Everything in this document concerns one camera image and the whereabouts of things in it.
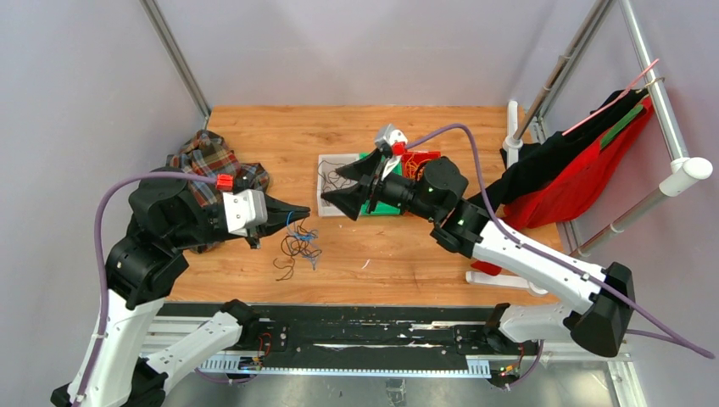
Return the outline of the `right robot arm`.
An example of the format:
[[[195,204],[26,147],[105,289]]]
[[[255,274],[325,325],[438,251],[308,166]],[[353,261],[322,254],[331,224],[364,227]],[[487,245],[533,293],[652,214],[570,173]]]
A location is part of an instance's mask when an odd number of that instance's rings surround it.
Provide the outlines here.
[[[450,253],[497,265],[554,294],[557,304],[499,304],[484,333],[487,346],[504,354],[530,340],[568,340],[588,352],[615,357],[633,315],[631,270],[569,257],[522,235],[463,197],[468,180],[448,158],[424,165],[412,180],[385,172],[387,161],[372,154],[336,170],[350,187],[323,192],[321,198],[348,218],[383,203],[433,224],[431,237]]]

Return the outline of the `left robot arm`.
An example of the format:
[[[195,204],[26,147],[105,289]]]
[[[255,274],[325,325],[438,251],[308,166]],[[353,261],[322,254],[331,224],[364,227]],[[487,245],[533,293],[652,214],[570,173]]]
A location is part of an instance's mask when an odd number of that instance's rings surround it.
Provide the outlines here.
[[[55,406],[160,406],[184,377],[220,351],[261,350],[259,315],[233,299],[178,342],[141,354],[155,316],[187,270],[185,250],[238,238],[257,248],[261,238],[310,214],[229,175],[164,167],[132,181],[137,188],[129,197],[131,221],[108,253],[101,235],[109,195],[98,205],[98,319],[75,379],[51,395]]]

